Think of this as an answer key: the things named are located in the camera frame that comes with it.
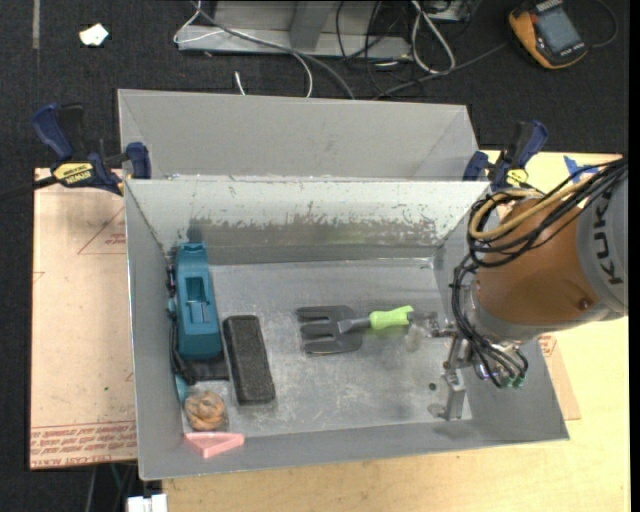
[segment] clamp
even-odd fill
[[[529,160],[536,155],[547,141],[548,132],[539,121],[518,121],[512,142],[504,148],[495,163],[482,151],[476,151],[462,176],[463,181],[477,181],[487,176],[491,182],[491,191],[524,185],[522,179],[514,177],[513,171],[523,170]]]
[[[31,118],[31,125],[38,138],[56,154],[56,161],[50,167],[51,176],[2,192],[0,199],[56,183],[69,188],[93,187],[123,195],[122,179],[111,169],[126,161],[133,166],[133,178],[151,177],[149,154],[141,142],[132,142],[124,153],[108,158],[104,158],[102,152],[87,151],[83,116],[84,110],[80,104],[59,107],[54,102],[40,108]]]

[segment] yellow device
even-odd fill
[[[547,69],[565,68],[587,54],[563,0],[528,0],[511,11],[509,25],[520,45]]]

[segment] yellow cable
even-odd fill
[[[513,228],[520,225],[522,222],[524,222],[529,217],[535,215],[540,210],[543,210],[544,208],[546,208],[547,206],[553,203],[560,202],[563,198],[580,190],[586,184],[587,184],[586,181],[579,181],[578,183],[574,183],[573,185],[560,189],[555,194],[547,197],[546,199],[543,199],[533,208],[530,208],[526,212],[521,213],[514,219],[511,219],[510,221],[505,222],[504,224],[500,224],[498,227],[491,229],[489,231],[479,231],[478,226],[480,224],[480,220],[482,219],[482,217],[484,217],[484,215],[488,211],[494,208],[494,205],[497,201],[507,197],[521,197],[521,198],[529,197],[532,199],[535,199],[537,197],[543,197],[543,196],[540,196],[539,194],[534,194],[531,191],[519,190],[519,189],[511,190],[509,191],[509,193],[497,192],[496,194],[492,195],[489,199],[487,199],[487,201],[485,201],[485,203],[478,209],[475,215],[471,218],[471,221],[469,223],[469,236],[471,236],[472,238],[475,238],[476,240],[483,240],[486,242],[495,240],[499,236],[504,235],[506,232],[511,231]]]

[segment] black carpet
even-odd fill
[[[516,120],[536,119],[549,130],[545,150],[628,154],[630,2],[604,2],[616,16],[617,36],[574,66],[547,71],[531,65],[512,45],[504,45],[473,65],[421,87],[407,88],[400,97],[385,101],[467,105],[478,143],[486,149],[502,147]],[[52,101],[84,104],[87,137],[102,138],[107,153],[113,153],[119,150],[118,88],[238,93],[233,82],[233,73],[238,71],[247,94],[304,95],[304,70],[290,56],[179,52],[172,36],[192,13],[188,2],[39,3],[37,50],[33,45],[34,3],[2,5],[0,177],[4,190],[28,184],[34,167],[53,162],[54,155],[40,143],[30,124],[31,115]],[[508,41],[505,12],[517,3],[486,0],[468,26],[444,29],[459,63]],[[596,0],[573,0],[568,9],[588,41],[603,42],[613,33],[614,22]],[[84,47],[78,32],[98,22],[109,29],[111,38],[102,48]],[[423,44],[438,51],[428,36]],[[326,62],[358,98],[371,98],[378,89],[399,83],[391,73],[371,69],[374,85],[362,61]],[[316,97],[344,97],[334,78],[317,66],[313,71]],[[406,68],[398,73],[409,76],[410,71]],[[32,212],[29,195],[0,203],[0,510],[82,510],[93,468],[30,472],[27,465]],[[112,506],[115,488],[108,473],[102,468],[97,473],[94,510]]]

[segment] green handle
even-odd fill
[[[391,311],[373,311],[369,314],[371,328],[379,330],[394,325],[409,325],[408,314],[412,311],[411,306],[402,306]]]

